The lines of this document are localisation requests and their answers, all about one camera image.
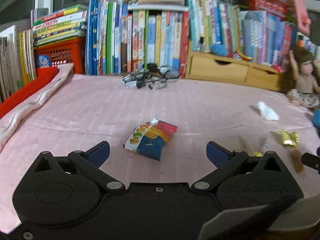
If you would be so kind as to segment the wooden drawer organizer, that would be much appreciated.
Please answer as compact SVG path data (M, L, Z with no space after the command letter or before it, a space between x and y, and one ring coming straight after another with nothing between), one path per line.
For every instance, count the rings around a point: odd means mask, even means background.
M281 93L295 87L291 73L242 60L192 50L189 43L185 77L193 80L232 83Z

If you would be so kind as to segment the brown haired doll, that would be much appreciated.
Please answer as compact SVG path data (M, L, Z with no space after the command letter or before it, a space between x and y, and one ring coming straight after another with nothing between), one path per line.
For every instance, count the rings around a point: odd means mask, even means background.
M287 92L289 102L295 106L317 109L319 106L319 84L313 75L313 56L304 47L294 45L289 51L295 88Z

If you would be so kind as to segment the stack of flat books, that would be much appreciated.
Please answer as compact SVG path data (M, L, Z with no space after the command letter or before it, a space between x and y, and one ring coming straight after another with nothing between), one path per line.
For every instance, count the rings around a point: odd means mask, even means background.
M76 4L46 16L33 23L34 46L84 37L87 30L88 6Z

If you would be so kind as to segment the pink box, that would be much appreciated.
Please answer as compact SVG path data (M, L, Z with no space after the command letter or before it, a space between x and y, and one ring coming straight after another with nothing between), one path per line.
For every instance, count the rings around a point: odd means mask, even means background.
M287 3L287 12L297 22L298 30L306 36L310 36L310 24L308 11L306 9L305 0L285 0Z

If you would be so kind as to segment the blue Doraemon plush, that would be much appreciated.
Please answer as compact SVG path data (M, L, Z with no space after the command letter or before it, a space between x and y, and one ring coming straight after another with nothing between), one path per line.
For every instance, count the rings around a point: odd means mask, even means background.
M320 130L320 109L314 111L312 116L312 124L315 128Z

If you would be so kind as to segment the white crumpled tissue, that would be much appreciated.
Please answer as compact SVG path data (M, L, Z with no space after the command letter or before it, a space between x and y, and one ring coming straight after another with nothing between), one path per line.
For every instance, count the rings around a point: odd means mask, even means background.
M257 108L260 112L260 116L267 121L278 121L279 115L270 107L268 107L263 101L258 102Z

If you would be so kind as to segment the miniature bicycle model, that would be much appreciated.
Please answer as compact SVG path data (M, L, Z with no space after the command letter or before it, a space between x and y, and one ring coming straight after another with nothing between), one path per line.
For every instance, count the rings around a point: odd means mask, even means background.
M167 87L171 82L176 82L179 78L179 71L168 65L158 66L155 63L148 63L146 69L136 69L125 74L121 82L127 88L148 87L150 90L156 91Z

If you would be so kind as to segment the colourful small snack packet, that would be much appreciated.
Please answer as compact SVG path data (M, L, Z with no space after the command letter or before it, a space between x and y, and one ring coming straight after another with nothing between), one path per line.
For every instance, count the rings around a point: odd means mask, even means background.
M123 148L160 161L162 148L176 133L177 126L156 118L138 125L124 142Z

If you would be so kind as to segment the gold foil wrapper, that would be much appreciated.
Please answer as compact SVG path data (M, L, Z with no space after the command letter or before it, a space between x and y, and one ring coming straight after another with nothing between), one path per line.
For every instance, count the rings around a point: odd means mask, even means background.
M288 132L284 129L279 130L281 137L281 144L285 147L297 148L299 144L299 135L298 132Z

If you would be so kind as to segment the blue yarn ball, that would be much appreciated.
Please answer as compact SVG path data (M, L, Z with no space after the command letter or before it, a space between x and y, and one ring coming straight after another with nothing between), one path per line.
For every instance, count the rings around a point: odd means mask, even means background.
M224 44L212 44L210 46L210 52L216 56L221 56L221 57L227 57L228 56L228 51L225 48Z

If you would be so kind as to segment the upper red basket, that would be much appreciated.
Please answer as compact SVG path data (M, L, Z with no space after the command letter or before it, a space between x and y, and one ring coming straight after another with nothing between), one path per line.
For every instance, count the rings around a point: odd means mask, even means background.
M264 10L268 14L286 19L288 5L283 0L240 0L248 10Z

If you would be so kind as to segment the red plastic basket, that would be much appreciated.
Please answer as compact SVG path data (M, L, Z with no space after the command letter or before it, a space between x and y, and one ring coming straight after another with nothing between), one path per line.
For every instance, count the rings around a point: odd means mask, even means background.
M85 37L74 37L35 47L36 67L57 67L73 63L73 72L84 74L85 43Z

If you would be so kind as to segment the row of upright books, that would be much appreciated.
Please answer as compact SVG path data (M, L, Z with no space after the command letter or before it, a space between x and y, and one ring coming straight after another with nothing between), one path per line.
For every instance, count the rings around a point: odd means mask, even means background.
M240 0L89 0L84 71L130 73L148 63L185 75L189 43L210 52L224 44L228 56L285 72L297 39L291 17L248 10Z

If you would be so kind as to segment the brown peel piece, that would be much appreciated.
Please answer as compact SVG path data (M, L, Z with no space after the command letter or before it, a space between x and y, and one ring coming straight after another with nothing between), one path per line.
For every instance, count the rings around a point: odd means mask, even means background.
M300 174L304 170L304 165L302 163L302 154L298 149L294 149L290 152L291 160L297 174Z

